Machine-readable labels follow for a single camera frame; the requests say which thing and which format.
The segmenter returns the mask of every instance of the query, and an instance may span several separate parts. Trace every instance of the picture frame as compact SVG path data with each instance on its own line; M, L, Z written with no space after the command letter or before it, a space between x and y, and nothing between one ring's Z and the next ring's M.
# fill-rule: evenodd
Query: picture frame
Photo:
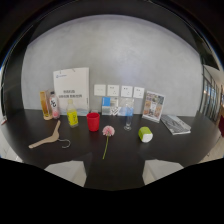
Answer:
M142 118L159 122L165 103L165 95L147 91Z

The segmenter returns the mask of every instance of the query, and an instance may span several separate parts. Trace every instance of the wooden hanger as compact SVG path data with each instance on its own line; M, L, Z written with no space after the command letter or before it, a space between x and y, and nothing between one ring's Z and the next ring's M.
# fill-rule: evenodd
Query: wooden hanger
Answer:
M57 140L58 141L68 141L69 142L68 146L62 146L62 148L68 148L70 146L71 142L69 140L67 140L67 139L65 139L65 140L59 139L58 128L59 128L60 124L61 124L61 122L58 121L58 123L57 123L57 125L56 125L56 127L54 129L54 133L53 133L53 135L51 137L48 137L48 138L45 138L45 139L43 139L43 140L41 140L39 142L33 143L32 145L29 145L29 148L32 149L32 148L35 148L35 147L37 147L39 145L42 145L42 144L45 144L45 143L56 142Z

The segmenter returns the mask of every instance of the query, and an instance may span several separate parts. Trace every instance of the red cup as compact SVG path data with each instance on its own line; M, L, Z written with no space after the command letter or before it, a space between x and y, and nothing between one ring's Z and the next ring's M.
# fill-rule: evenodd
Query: red cup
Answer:
M86 115L87 124L90 131L98 131L100 124L100 115L98 113L89 113Z

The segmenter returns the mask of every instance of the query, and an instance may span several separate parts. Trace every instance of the power socket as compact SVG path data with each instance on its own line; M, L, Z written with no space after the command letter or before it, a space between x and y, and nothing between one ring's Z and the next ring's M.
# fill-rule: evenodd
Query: power socket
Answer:
M144 93L145 93L145 89L144 88L135 87L134 88L134 95L133 95L133 97L134 98L143 99Z
M107 96L119 96L119 85L108 85Z
M122 86L121 96L122 97L132 97L133 87L132 86Z
M106 96L106 85L94 85L95 96Z

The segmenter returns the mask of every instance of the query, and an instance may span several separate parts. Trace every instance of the pink flower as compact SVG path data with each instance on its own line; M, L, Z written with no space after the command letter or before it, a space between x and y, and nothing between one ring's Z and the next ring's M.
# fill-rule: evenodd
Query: pink flower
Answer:
M114 133L115 133L115 130L114 130L114 128L111 127L111 126L106 126L106 127L103 129L103 135L106 135L106 136L107 136L107 143L106 143L105 151L104 151L104 154L103 154L103 159L104 159L104 157L105 157L105 155L106 155L109 136L114 135Z
M106 136L112 136L114 135L115 133L115 130L113 127L111 126L106 126L104 129L103 129L103 135L106 135Z

